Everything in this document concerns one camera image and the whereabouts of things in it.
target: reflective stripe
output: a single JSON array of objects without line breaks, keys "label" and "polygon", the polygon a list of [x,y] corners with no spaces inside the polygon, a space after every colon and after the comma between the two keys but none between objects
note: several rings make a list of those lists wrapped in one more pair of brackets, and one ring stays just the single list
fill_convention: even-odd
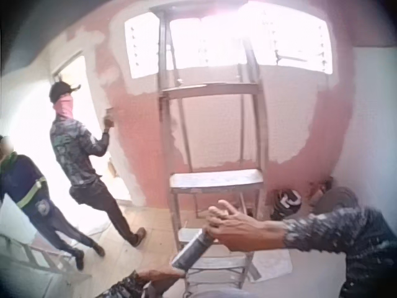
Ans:
[{"label": "reflective stripe", "polygon": [[24,198],[17,203],[17,206],[19,208],[25,207],[33,199],[33,197],[36,194],[36,192],[40,188],[42,188],[42,182],[45,182],[45,181],[46,181],[45,177],[41,177],[39,180],[36,180],[36,183],[32,186],[32,188],[26,194],[26,196],[24,196]]}]

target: window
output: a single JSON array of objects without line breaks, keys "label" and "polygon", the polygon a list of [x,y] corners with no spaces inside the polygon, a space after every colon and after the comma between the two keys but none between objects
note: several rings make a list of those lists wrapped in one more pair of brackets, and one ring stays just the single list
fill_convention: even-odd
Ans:
[{"label": "window", "polygon": [[[332,73],[325,21],[287,7],[250,1],[239,11],[170,24],[176,66],[213,67],[246,63],[241,37],[247,35],[260,65],[280,65]],[[159,19],[142,14],[125,23],[132,78],[158,72]],[[167,69],[172,69],[167,48]]]}]

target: person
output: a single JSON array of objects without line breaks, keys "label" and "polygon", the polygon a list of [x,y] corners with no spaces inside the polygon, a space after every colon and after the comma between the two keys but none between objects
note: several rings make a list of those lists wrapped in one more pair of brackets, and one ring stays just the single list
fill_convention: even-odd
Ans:
[{"label": "person", "polygon": [[75,257],[79,270],[84,268],[84,252],[67,244],[57,231],[93,248],[99,256],[105,256],[101,246],[65,219],[50,199],[47,181],[35,163],[28,156],[17,154],[8,138],[3,136],[0,136],[0,160],[1,202],[8,194],[48,242]]},{"label": "person", "polygon": [[78,204],[105,211],[118,233],[129,244],[137,247],[146,236],[146,230],[139,228],[136,233],[131,232],[116,200],[100,180],[89,159],[90,155],[105,155],[109,146],[109,130],[114,122],[108,115],[105,116],[105,130],[102,138],[97,140],[82,123],[73,119],[71,93],[75,90],[77,88],[73,89],[62,81],[56,82],[50,89],[50,100],[56,112],[50,139],[56,160],[71,182],[71,197]]},{"label": "person", "polygon": [[[210,207],[205,231],[229,250],[289,248],[345,253],[346,281],[340,298],[397,297],[393,284],[397,271],[397,238],[379,211],[369,207],[337,208],[305,219],[260,222],[238,212],[226,201],[219,204],[228,212]],[[170,267],[134,271],[97,298],[140,298],[149,281],[178,276],[182,278],[183,273]],[[193,297],[258,298],[239,289],[199,292]]]}]

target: pink face mask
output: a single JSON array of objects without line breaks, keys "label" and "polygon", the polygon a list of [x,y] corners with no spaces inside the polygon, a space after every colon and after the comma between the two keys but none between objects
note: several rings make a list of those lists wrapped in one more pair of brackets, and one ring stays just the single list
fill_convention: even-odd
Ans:
[{"label": "pink face mask", "polygon": [[73,119],[73,97],[70,94],[59,98],[53,108],[58,115]]}]

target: camouflage shirt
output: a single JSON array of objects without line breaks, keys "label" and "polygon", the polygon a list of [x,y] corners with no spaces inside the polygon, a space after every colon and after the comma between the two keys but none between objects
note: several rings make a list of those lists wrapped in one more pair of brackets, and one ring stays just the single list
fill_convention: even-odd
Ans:
[{"label": "camouflage shirt", "polygon": [[97,140],[85,126],[74,119],[56,116],[50,131],[56,160],[72,186],[83,186],[99,177],[89,155],[104,156],[109,146],[109,134]]},{"label": "camouflage shirt", "polygon": [[[378,297],[380,281],[396,269],[397,238],[375,209],[338,209],[284,222],[286,248],[346,254],[346,281],[340,298]],[[140,298],[142,293],[143,285],[129,276],[97,298]],[[239,293],[227,297],[250,297],[243,291]],[[221,297],[209,294],[208,297]]]}]

